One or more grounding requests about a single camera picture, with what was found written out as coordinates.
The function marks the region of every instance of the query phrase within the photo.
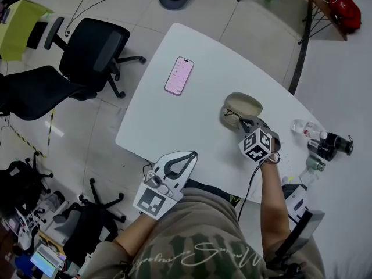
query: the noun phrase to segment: black and white marker cube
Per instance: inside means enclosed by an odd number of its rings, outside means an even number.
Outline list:
[[[159,193],[158,190],[141,183],[135,196],[133,206],[142,213],[158,220],[172,208],[177,201]]]
[[[257,128],[239,143],[242,154],[254,162],[259,162],[271,154],[270,134],[266,134],[261,128]]]

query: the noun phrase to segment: chair base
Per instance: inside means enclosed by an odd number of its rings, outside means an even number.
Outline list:
[[[38,172],[37,167],[36,167],[36,157],[39,156],[39,155],[40,155],[39,152],[34,152],[33,166],[31,166],[31,164],[30,164],[30,158],[26,158],[24,161],[34,171],[35,176],[37,177],[37,179],[40,180],[42,186],[44,187],[45,193],[49,194],[49,193],[51,193],[51,190],[48,187],[48,184],[45,181],[43,181],[43,178],[53,178],[54,175],[53,175],[53,173],[41,174],[41,173]]]
[[[123,58],[117,58],[115,59],[115,61],[113,61],[111,64],[110,64],[110,70],[111,70],[111,73],[113,73],[115,76],[114,76],[114,79],[112,79],[112,77],[110,76],[108,81],[110,83],[110,86],[112,88],[112,90],[114,91],[116,97],[118,98],[121,98],[123,99],[126,94],[124,91],[122,92],[119,92],[117,90],[117,87],[114,83],[114,80],[115,81],[119,81],[120,80],[120,69],[118,68],[117,64],[118,63],[124,63],[124,62],[129,62],[129,61],[135,61],[135,60],[139,60],[140,64],[145,64],[147,59],[145,57],[142,57],[142,56],[132,56],[132,57],[123,57]]]
[[[101,203],[101,201],[99,200],[99,196],[97,194],[97,191],[96,191],[96,189],[94,187],[95,180],[92,178],[92,179],[89,180],[89,182],[90,182],[90,185],[91,185],[91,189],[92,189],[92,193],[93,193],[93,197],[94,197],[94,202],[95,203],[92,203],[92,202],[88,201],[87,199],[85,199],[82,194],[79,195],[79,201],[81,201],[81,203],[83,205],[85,205],[85,206],[94,206],[94,207],[96,207],[98,209],[104,209],[104,210],[106,210],[106,212],[108,213],[108,215],[112,219],[114,219],[116,221],[119,221],[121,223],[124,223],[127,220],[127,217],[125,215],[122,215],[122,216],[118,217],[118,216],[114,215],[113,213],[107,211],[107,209],[109,207],[112,207],[112,206],[116,205],[117,203],[121,202],[124,199],[124,194],[123,193],[119,193],[118,198],[115,199],[112,202]]]

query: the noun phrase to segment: computer monitor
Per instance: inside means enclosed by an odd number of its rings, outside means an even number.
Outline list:
[[[31,257],[31,262],[49,278],[53,277],[56,267],[48,262],[39,252],[35,252]]]

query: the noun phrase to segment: tiled floor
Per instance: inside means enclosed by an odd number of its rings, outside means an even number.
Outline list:
[[[32,0],[55,13],[44,18],[49,21],[39,47],[28,49],[22,62],[1,62],[0,71],[17,73],[52,65],[58,68],[62,51],[56,46],[47,51],[44,41],[57,17],[65,20],[59,34],[62,38],[69,20],[81,0]],[[78,13],[100,0],[84,0]],[[96,187],[104,202],[117,198],[125,200],[113,212],[127,215],[127,226],[137,216],[132,207],[136,190],[142,178],[143,158],[118,147],[115,137],[135,89],[160,42],[170,26],[179,22],[194,28],[240,53],[276,81],[288,88],[297,62],[297,41],[303,30],[301,18],[306,12],[305,0],[189,0],[177,12],[163,9],[158,0],[111,0],[93,6],[70,26],[74,28],[84,17],[93,17],[118,24],[131,32],[123,55],[141,55],[145,65],[123,63],[119,91],[127,96],[117,99],[107,85],[96,99],[77,101],[67,99],[55,109],[51,144],[48,148],[50,113],[36,121],[22,121],[12,115],[11,125],[36,148],[47,154],[39,159],[41,170],[53,171],[52,188],[61,190],[68,200],[75,201],[82,192],[91,196],[89,179],[96,179]],[[14,159],[32,155],[32,149],[22,142],[10,128],[2,131],[0,168],[7,168]],[[248,242],[259,252],[259,205],[251,203],[244,209],[241,226]]]

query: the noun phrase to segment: chair armrest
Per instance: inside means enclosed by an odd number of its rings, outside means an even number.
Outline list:
[[[61,49],[65,49],[67,44],[57,35],[60,25],[62,25],[64,17],[59,17],[54,22],[49,34],[45,40],[44,48],[50,50],[53,42],[59,46]]]
[[[107,68],[120,46],[120,41],[121,34],[113,31],[99,53],[96,62],[94,63],[93,69],[95,71],[103,72]]]

